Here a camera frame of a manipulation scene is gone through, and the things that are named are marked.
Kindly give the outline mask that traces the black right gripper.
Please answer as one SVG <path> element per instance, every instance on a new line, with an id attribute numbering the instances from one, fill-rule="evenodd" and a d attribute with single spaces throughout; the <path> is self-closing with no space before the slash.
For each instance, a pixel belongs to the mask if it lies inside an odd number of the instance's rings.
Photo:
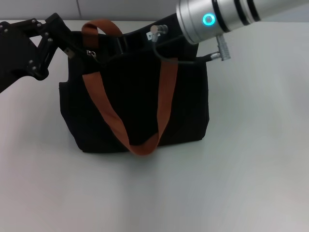
<path id="1" fill-rule="evenodd" d="M 151 26 L 154 25 L 165 25 L 168 28 L 167 33 L 158 36 L 158 40 L 155 43 L 159 54 L 181 55 L 191 49 L 192 45 L 185 39 L 176 14 L 172 14 L 139 30 L 115 38 L 115 53 L 122 55 L 151 51 L 153 42 L 149 38 L 149 34 Z"/>

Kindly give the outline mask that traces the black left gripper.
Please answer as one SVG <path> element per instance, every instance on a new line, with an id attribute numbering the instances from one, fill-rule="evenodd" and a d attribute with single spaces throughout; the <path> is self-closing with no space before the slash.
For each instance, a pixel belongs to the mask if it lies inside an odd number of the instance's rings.
<path id="1" fill-rule="evenodd" d="M 17 80 L 32 76 L 44 80 L 58 48 L 69 58 L 75 55 L 74 37 L 62 18 L 54 13 L 45 23 L 35 18 L 17 23 L 0 23 L 0 91 Z"/>

